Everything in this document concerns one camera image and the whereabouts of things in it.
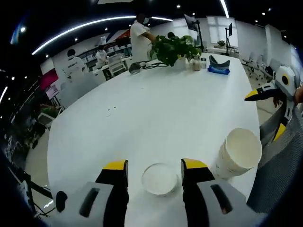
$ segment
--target white paper cup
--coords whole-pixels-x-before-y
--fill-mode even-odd
[[[260,140],[247,129],[232,130],[219,150],[219,156],[210,170],[215,178],[239,176],[258,165],[262,156]]]
[[[147,167],[142,174],[143,188],[154,195],[167,195],[174,191],[178,176],[173,168],[165,163],[155,163]]]

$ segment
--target small bottle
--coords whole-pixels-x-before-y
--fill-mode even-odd
[[[201,62],[199,60],[199,55],[194,56],[193,60],[193,70],[194,71],[200,71],[201,70]]]
[[[201,58],[201,68],[206,69],[206,58]]]

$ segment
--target white bowl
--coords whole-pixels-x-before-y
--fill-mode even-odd
[[[172,192],[178,183],[178,176],[172,167],[165,163],[155,163],[145,169],[141,182],[143,188],[154,195]]]

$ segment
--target blue package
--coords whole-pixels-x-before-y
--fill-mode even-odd
[[[207,69],[209,72],[214,72],[214,73],[219,73],[219,74],[223,74],[223,75],[228,75],[230,73],[230,70],[229,69],[217,69],[217,68],[214,68],[213,66],[209,66],[208,69]]]

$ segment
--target green leaves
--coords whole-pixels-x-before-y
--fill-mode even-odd
[[[201,53],[200,49],[192,45],[193,41],[193,38],[189,35],[185,35],[182,38],[173,36],[173,33],[169,35],[169,38],[158,35],[156,41],[152,44],[150,56],[152,57],[156,53],[158,60],[170,66],[174,66],[178,55],[187,57],[190,61],[195,55]]]

